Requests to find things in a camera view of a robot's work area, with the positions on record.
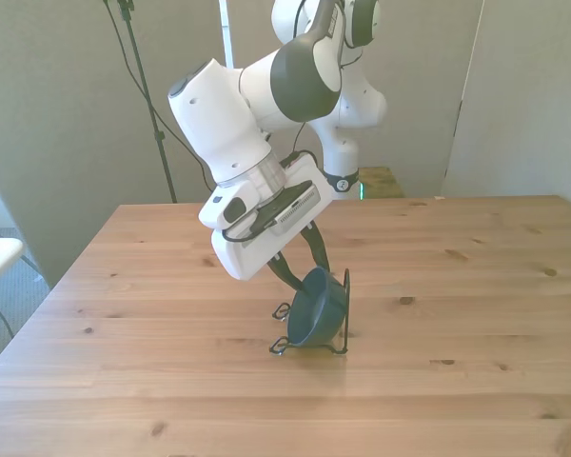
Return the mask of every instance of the floor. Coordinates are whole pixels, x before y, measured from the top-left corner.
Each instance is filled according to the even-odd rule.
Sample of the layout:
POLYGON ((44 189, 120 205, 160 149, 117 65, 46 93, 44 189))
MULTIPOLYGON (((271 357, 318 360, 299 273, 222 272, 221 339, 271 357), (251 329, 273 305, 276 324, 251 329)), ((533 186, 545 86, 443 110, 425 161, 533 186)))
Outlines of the floor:
MULTIPOLYGON (((0 228, 0 235, 21 239, 15 228, 0 228)), ((49 287, 42 276, 21 260, 0 277, 0 310, 14 332, 28 321, 48 294, 49 287)), ((9 334, 0 320, 0 352, 9 342, 9 334)))

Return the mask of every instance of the black wire stand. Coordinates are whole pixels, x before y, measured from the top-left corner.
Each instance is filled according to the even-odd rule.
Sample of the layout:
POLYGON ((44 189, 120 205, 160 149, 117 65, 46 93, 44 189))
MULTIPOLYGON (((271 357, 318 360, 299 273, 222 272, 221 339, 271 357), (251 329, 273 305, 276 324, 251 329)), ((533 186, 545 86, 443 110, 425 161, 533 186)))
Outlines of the black wire stand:
MULTIPOLYGON (((284 355, 288 349, 327 349, 334 355, 345 355, 349 351, 348 349, 348 339, 349 339, 349 301, 351 292, 351 280, 349 278, 349 270, 345 271, 345 280, 343 282, 345 286, 345 299, 346 299, 346 309, 345 309, 345 332, 343 347, 341 349, 336 349, 332 344, 316 345, 316 346, 294 346, 290 343, 286 336, 280 337, 273 345, 268 349, 271 354, 284 355)), ((277 321, 285 321, 292 306, 290 303, 281 303, 275 311, 273 311, 273 319, 277 321)))

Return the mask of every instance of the wood knot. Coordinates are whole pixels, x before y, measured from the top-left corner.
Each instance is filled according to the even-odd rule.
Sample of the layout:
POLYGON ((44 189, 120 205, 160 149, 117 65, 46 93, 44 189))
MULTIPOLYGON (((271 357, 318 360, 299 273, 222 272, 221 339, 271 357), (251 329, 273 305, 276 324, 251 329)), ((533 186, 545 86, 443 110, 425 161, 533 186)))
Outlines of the wood knot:
POLYGON ((445 359, 445 360, 430 360, 429 363, 431 365, 455 365, 454 360, 445 359))
POLYGON ((450 255, 453 259, 461 260, 464 262, 469 260, 469 258, 467 256, 465 256, 464 254, 461 254, 459 251, 454 250, 454 249, 445 249, 444 252, 446 252, 448 255, 450 255))
POLYGON ((400 299, 400 305, 412 305, 415 303, 415 297, 402 297, 400 299))
POLYGON ((150 431, 150 435, 154 438, 158 438, 167 429, 167 424, 165 422, 157 422, 150 431))
POLYGON ((542 234, 541 230, 539 230, 537 227, 524 226, 524 228, 526 229, 526 231, 528 231, 529 233, 533 233, 534 235, 542 234))

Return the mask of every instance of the wooden table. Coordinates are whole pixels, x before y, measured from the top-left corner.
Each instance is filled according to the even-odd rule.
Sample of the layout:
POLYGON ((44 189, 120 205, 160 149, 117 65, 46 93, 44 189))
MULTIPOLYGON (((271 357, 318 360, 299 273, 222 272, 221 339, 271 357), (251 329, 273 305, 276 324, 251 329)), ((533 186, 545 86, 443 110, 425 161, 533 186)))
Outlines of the wooden table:
POLYGON ((198 210, 116 211, 0 357, 0 457, 571 457, 569 204, 335 203, 346 357, 270 356, 292 292, 230 279, 198 210))

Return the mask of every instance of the dark blue bowl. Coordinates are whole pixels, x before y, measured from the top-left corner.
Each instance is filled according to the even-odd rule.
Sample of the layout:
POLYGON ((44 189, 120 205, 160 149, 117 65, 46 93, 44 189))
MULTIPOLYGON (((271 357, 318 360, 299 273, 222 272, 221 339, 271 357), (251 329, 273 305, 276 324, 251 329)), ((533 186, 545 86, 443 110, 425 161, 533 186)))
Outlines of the dark blue bowl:
POLYGON ((317 267, 296 292, 287 317, 287 339, 297 348, 326 345, 343 325, 345 287, 329 271, 317 267))

